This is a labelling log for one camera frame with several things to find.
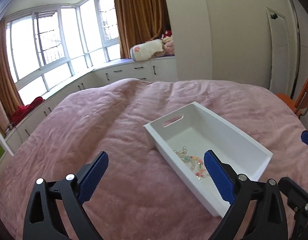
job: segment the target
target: chair seat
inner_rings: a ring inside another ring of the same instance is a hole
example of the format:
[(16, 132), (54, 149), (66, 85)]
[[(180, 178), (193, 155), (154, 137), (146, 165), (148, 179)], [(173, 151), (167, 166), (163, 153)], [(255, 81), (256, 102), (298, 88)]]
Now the chair seat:
[[(296, 108), (295, 108), (295, 101), (293, 101), (291, 98), (289, 98), (287, 95), (283, 93), (275, 94), (278, 98), (280, 98), (292, 111), (295, 113)], [(301, 115), (301, 110), (297, 112), (297, 117), (300, 117)]]

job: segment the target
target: bed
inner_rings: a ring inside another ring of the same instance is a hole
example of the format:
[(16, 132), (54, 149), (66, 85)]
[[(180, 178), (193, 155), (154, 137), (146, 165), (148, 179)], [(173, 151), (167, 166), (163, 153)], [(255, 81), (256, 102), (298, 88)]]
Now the bed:
[[(125, 79), (69, 95), (37, 127), (1, 176), (1, 220), (22, 239), (36, 179), (63, 179), (104, 150), (109, 167), (83, 205), (104, 239), (208, 239), (221, 218), (212, 217), (160, 153), (149, 149), (143, 128), (193, 101), (273, 153), (260, 181), (290, 176), (308, 191), (308, 146), (300, 138), (305, 128), (268, 90), (228, 81)], [(69, 236), (77, 239), (61, 203), (59, 209)], [(286, 213), (291, 230), (287, 206)]]

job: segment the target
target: silver screw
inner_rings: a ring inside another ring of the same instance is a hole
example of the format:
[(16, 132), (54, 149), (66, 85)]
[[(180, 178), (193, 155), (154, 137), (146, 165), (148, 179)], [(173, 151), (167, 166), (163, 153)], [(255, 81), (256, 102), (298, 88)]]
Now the silver screw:
[(247, 177), (244, 174), (240, 174), (238, 176), (238, 179), (241, 180), (241, 181), (245, 181), (245, 180), (247, 180)]
[(308, 203), (305, 205), (305, 210), (308, 211)]
[(273, 186), (274, 186), (274, 185), (276, 184), (276, 181), (275, 181), (275, 180), (273, 180), (273, 179), (270, 179), (270, 180), (269, 180), (269, 183), (270, 183), (271, 185), (273, 185)]
[(42, 179), (42, 178), (39, 178), (39, 179), (36, 180), (36, 184), (38, 184), (38, 185), (42, 184), (43, 182), (44, 182), (44, 179)]
[(72, 180), (72, 179), (74, 179), (75, 178), (75, 175), (74, 174), (68, 174), (67, 176), (66, 176), (66, 179), (67, 180)]

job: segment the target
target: chair backrest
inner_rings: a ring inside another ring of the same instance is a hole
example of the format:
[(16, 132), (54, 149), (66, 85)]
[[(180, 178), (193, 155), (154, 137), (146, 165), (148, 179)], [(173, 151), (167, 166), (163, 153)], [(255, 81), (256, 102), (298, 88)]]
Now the chair backrest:
[(308, 78), (304, 83), (304, 86), (296, 100), (295, 108), (305, 109), (308, 108)]

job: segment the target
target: brown curtain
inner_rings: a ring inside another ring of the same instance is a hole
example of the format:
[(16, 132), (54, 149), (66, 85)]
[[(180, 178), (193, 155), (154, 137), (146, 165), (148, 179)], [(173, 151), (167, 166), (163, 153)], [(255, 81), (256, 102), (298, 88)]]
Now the brown curtain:
[(159, 38), (170, 21), (165, 0), (114, 0), (121, 58), (130, 58), (134, 45)]
[(2, 19), (0, 22), (0, 100), (7, 116), (11, 116), (18, 106), (23, 105), (9, 69), (5, 19)]

